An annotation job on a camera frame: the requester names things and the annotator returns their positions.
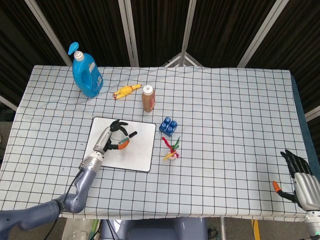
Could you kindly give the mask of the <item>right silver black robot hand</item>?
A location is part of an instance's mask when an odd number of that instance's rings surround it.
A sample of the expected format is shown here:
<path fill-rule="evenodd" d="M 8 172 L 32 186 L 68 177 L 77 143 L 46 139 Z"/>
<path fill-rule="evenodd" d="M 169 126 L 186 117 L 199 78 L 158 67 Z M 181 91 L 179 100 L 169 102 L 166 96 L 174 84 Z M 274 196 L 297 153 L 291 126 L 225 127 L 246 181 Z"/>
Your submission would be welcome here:
<path fill-rule="evenodd" d="M 276 181 L 272 182 L 274 191 L 282 198 L 298 204 L 306 212 L 320 210 L 320 182 L 312 174 L 310 166 L 302 157 L 289 150 L 282 151 L 290 176 L 293 180 L 294 192 L 283 191 Z"/>

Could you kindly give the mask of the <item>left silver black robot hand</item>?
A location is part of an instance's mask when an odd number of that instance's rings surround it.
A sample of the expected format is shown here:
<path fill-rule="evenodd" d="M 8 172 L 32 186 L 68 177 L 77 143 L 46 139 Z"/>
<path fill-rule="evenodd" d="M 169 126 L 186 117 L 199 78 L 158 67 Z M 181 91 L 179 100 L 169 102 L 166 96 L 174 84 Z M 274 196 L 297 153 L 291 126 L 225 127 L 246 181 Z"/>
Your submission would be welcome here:
<path fill-rule="evenodd" d="M 112 133 L 117 132 L 117 131 L 122 131 L 123 134 L 128 137 L 128 132 L 126 131 L 126 129 L 124 128 L 124 126 L 127 126 L 128 123 L 127 122 L 123 122 L 118 120 L 113 121 L 110 126 L 108 126 L 100 135 L 100 137 L 98 138 L 96 144 L 93 147 L 93 150 L 95 152 L 99 152 L 101 154 L 105 154 L 108 150 L 122 150 L 124 148 L 127 147 L 127 145 L 129 144 L 129 140 L 126 140 L 124 143 L 122 144 L 112 144 L 111 141 L 111 136 Z"/>

